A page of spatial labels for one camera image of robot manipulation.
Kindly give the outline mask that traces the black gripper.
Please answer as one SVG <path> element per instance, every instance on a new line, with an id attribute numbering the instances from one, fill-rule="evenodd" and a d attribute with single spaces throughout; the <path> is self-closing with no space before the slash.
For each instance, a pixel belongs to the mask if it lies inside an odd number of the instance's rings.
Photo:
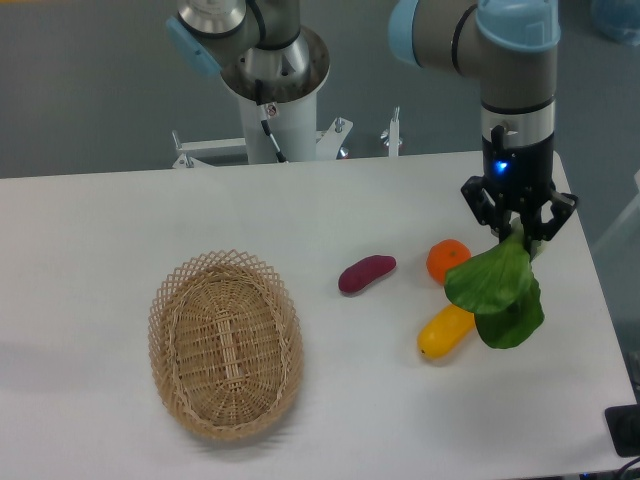
<path id="1" fill-rule="evenodd" d="M 562 193 L 552 184 L 554 135 L 528 145 L 494 150 L 483 139 L 484 176 L 471 176 L 461 193 L 476 221 L 489 226 L 497 237 L 511 234 L 512 211 L 523 198 L 523 246 L 535 251 L 565 225 L 579 204 L 579 197 Z"/>

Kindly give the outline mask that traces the grey robot arm, blue caps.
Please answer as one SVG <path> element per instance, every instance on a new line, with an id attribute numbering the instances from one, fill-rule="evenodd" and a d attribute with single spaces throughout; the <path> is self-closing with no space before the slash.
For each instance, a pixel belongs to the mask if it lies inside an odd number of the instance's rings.
<path id="1" fill-rule="evenodd" d="M 316 133 L 316 95 L 330 58 L 296 1 L 181 1 L 167 20 L 175 49 L 236 96 L 249 161 L 333 158 L 342 127 Z M 483 173 L 462 193 L 500 240 L 518 215 L 523 245 L 552 239 L 577 206 L 552 179 L 558 5 L 554 1 L 400 1 L 393 55 L 480 84 Z"/>

